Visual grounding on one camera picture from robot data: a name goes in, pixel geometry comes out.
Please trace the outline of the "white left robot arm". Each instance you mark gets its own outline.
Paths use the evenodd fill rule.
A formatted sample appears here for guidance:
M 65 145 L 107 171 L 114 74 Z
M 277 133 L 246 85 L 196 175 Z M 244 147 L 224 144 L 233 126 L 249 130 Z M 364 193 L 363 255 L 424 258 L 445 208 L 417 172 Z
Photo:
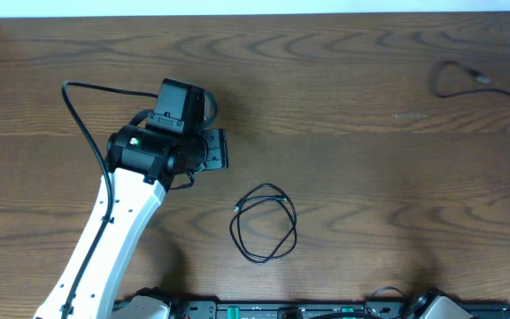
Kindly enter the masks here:
M 167 318 L 164 301 L 137 296 L 115 309 L 115 299 L 174 177 L 226 168 L 227 137 L 222 128 L 176 136 L 127 125 L 111 136 L 107 159 L 88 223 L 37 318 Z

